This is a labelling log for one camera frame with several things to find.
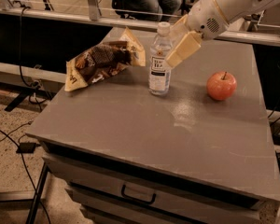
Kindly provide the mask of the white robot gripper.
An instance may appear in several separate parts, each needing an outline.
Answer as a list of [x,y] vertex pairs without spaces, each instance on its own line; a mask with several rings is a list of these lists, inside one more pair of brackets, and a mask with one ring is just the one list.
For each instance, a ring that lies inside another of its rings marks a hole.
[[177,67],[201,47],[202,38],[215,39],[228,27],[216,0],[199,0],[188,16],[184,15],[171,27],[173,47],[165,57],[166,63],[170,68]]

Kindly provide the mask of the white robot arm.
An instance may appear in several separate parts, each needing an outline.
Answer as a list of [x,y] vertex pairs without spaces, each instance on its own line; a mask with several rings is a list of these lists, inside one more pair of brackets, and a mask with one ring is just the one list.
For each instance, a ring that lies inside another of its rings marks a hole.
[[217,38],[245,15],[272,7],[280,0],[199,0],[171,28],[173,47],[165,62],[175,68],[195,53],[203,40]]

